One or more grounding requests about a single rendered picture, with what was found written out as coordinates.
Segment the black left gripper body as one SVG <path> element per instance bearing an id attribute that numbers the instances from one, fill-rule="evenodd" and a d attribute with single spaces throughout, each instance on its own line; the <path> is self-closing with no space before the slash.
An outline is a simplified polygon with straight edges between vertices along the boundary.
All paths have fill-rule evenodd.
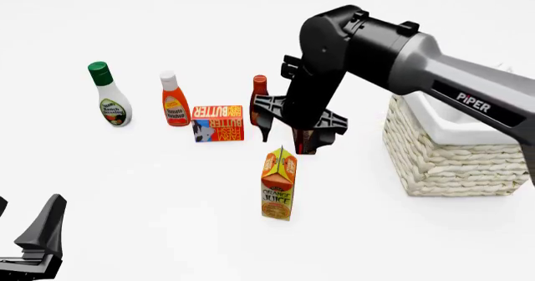
<path id="1" fill-rule="evenodd" d="M 52 280 L 63 260 L 43 250 L 24 250 L 24 258 L 0 258 L 0 280 Z"/>

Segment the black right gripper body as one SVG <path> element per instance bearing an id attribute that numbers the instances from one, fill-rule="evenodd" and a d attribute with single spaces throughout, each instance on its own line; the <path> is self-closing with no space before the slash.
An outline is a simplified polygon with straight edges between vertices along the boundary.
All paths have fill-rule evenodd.
<path id="1" fill-rule="evenodd" d="M 337 115 L 331 110 L 324 110 L 318 120 L 311 126 L 298 126 L 298 120 L 304 115 L 291 119 L 283 114 L 285 96 L 257 95 L 254 100 L 255 110 L 268 117 L 280 120 L 285 125 L 297 130 L 329 130 L 339 135 L 344 135 L 349 127 L 349 120 Z"/>

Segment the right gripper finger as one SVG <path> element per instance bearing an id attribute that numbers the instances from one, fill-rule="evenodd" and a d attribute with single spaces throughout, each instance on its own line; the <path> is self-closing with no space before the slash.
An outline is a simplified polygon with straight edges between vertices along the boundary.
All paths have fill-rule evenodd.
<path id="1" fill-rule="evenodd" d="M 319 147 L 332 145 L 334 140 L 335 132 L 331 130 L 315 130 L 312 134 L 312 153 L 315 154 Z"/>
<path id="2" fill-rule="evenodd" d="M 257 127 L 262 133 L 262 142 L 268 142 L 268 135 L 273 126 L 273 117 L 270 115 L 258 115 Z"/>

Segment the orange juice carton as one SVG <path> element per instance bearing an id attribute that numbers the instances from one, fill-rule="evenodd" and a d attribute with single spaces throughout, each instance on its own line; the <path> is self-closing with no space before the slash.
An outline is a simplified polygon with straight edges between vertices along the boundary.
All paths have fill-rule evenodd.
<path id="1" fill-rule="evenodd" d="M 297 158 L 282 146 L 267 155 L 261 177 L 264 217 L 290 220 L 297 167 Z"/>

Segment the white basket liner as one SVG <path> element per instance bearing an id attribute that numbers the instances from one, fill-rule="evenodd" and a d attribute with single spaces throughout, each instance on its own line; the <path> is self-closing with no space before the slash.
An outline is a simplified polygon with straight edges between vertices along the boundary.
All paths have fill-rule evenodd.
<path id="1" fill-rule="evenodd" d="M 469 115 L 422 92 L 404 95 L 421 127 L 440 145 L 517 145 L 509 135 L 494 130 Z"/>

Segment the white woven basket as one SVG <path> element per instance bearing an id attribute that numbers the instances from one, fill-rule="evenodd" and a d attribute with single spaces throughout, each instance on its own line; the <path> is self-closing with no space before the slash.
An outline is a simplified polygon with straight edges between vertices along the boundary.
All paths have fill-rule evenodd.
<path id="1" fill-rule="evenodd" d="M 441 145 L 398 95 L 390 98 L 383 141 L 413 197 L 505 196 L 530 180 L 519 145 Z"/>

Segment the dark red sauce bottle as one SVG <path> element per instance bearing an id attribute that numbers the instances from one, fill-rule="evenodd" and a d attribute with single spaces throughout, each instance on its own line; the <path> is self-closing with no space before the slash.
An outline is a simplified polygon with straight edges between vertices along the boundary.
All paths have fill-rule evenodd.
<path id="1" fill-rule="evenodd" d="M 257 95 L 268 95 L 267 77 L 262 74 L 258 74 L 253 77 L 253 90 L 250 99 L 249 115 L 252 125 L 257 126 L 258 112 L 254 109 L 254 100 Z"/>

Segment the dark brown printed box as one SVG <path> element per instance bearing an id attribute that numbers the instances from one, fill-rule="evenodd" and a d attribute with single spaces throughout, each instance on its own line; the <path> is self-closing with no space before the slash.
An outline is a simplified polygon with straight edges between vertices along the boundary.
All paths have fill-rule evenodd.
<path id="1" fill-rule="evenodd" d="M 296 130 L 293 131 L 293 142 L 295 151 L 298 155 L 315 155 L 316 148 L 313 147 L 313 130 Z"/>

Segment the butter box orange and blue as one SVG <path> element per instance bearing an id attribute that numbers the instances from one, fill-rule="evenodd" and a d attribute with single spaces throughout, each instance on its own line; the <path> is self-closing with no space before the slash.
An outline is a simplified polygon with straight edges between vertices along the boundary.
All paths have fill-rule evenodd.
<path id="1" fill-rule="evenodd" d="M 191 122 L 196 142 L 243 141 L 241 105 L 211 105 L 193 108 Z"/>

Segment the tomato ketchup bottle white cap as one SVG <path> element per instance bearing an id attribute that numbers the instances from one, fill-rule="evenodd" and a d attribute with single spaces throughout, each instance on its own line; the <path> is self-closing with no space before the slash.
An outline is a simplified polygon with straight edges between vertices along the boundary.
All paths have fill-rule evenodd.
<path id="1" fill-rule="evenodd" d="M 168 125 L 174 127 L 187 126 L 191 122 L 191 112 L 176 75 L 172 71 L 160 74 L 162 83 L 162 105 Z"/>

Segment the ranch dressing bottle green cap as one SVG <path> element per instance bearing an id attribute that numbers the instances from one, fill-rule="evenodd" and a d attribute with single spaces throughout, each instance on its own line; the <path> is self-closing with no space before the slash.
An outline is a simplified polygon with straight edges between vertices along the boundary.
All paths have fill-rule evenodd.
<path id="1" fill-rule="evenodd" d="M 93 62 L 89 73 L 99 93 L 99 110 L 113 127 L 124 127 L 132 118 L 129 100 L 117 87 L 106 62 Z"/>

